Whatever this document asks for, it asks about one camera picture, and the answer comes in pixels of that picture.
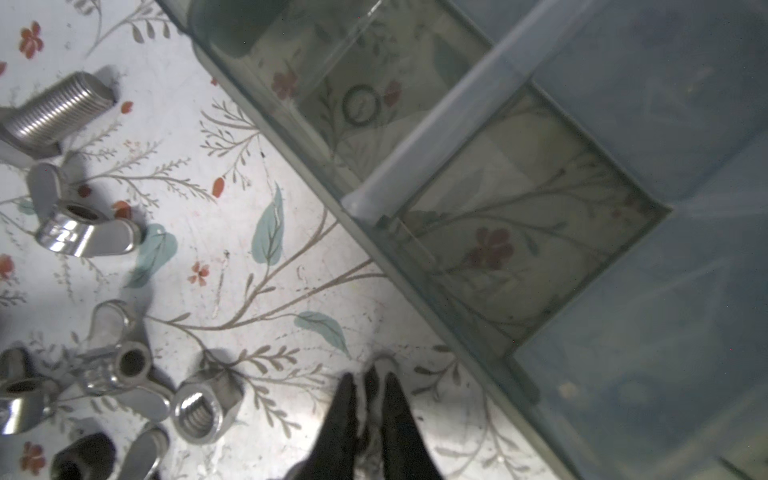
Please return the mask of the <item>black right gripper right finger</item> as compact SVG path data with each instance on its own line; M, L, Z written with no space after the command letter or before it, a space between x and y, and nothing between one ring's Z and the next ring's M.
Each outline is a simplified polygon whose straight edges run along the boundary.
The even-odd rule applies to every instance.
M443 479L424 444L394 373L385 377L381 436L385 479Z

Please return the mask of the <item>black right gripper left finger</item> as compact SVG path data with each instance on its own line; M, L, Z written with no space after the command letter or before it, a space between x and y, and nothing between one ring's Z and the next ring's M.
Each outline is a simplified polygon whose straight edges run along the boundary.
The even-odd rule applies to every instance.
M345 373L309 456L294 479L353 479L358 441L357 389Z

